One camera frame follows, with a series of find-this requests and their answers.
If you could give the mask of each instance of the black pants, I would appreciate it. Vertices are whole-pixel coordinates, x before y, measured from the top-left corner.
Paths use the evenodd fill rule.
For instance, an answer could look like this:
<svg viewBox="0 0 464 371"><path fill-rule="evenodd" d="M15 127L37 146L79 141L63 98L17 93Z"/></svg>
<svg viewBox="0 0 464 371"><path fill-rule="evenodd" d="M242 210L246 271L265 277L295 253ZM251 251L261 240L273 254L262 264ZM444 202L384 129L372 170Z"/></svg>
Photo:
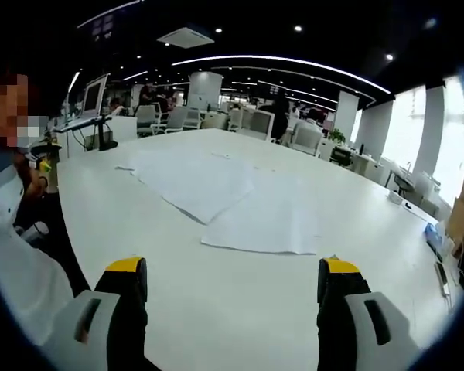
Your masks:
<svg viewBox="0 0 464 371"><path fill-rule="evenodd" d="M45 194L42 198L32 201L22 201L15 224L26 230L39 221L48 226L49 233L35 247L62 266L69 278L74 296L89 290L90 287L70 245L58 193Z"/></svg>

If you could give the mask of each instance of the white column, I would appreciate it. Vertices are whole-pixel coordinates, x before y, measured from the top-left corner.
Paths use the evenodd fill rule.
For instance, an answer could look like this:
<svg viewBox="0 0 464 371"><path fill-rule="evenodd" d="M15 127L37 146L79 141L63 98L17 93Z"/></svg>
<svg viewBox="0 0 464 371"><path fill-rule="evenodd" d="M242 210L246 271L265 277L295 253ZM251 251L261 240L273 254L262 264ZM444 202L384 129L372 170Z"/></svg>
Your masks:
<svg viewBox="0 0 464 371"><path fill-rule="evenodd" d="M195 72L190 77L187 106L206 110L208 104L214 110L218 108L222 75L213 72Z"/></svg>
<svg viewBox="0 0 464 371"><path fill-rule="evenodd" d="M356 139L356 148L364 145L364 153L379 160L387 140L394 102L379 104L363 111Z"/></svg>
<svg viewBox="0 0 464 371"><path fill-rule="evenodd" d="M445 111L445 89L443 86L426 90L425 124L421 136L418 158L413 173L435 172L440 144L442 143L443 120Z"/></svg>
<svg viewBox="0 0 464 371"><path fill-rule="evenodd" d="M339 129L342 134L344 134L347 143L349 142L350 135L353 132L358 103L359 97L348 94L345 91L340 91L339 103L337 104L337 112L335 113L333 127L335 129Z"/></svg>

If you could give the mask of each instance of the potted plant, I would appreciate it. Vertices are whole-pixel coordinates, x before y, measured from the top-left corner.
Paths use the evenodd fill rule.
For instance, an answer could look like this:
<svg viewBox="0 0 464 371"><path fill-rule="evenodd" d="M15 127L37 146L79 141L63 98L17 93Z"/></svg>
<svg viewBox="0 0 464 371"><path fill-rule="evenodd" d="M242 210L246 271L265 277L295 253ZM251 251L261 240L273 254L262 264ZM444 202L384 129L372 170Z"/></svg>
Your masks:
<svg viewBox="0 0 464 371"><path fill-rule="evenodd" d="M329 134L328 134L328 139L330 141L334 141L336 143L345 143L346 142L346 137L344 134L339 129L333 129Z"/></svg>

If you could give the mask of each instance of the computer monitor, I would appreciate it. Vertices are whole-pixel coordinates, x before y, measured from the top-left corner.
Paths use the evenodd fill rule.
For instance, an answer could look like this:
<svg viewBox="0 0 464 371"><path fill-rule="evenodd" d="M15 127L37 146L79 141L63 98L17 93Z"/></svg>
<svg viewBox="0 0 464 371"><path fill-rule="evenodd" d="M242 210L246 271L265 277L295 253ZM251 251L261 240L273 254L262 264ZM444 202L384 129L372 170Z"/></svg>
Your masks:
<svg viewBox="0 0 464 371"><path fill-rule="evenodd" d="M100 115L101 101L103 100L107 77L108 75L103 75L86 85L82 117L96 117Z"/></svg>

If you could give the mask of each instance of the white paper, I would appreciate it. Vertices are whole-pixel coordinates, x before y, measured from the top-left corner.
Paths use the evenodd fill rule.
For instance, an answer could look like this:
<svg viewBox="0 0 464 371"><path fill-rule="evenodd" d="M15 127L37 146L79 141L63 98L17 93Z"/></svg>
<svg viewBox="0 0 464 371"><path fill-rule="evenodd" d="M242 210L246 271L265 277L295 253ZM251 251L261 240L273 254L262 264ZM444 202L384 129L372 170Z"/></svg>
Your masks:
<svg viewBox="0 0 464 371"><path fill-rule="evenodd" d="M293 176L256 171L254 190L206 228L202 243L262 253L315 254L319 228Z"/></svg>
<svg viewBox="0 0 464 371"><path fill-rule="evenodd" d="M139 152L126 168L163 199L208 224L253 189L253 167L195 150Z"/></svg>

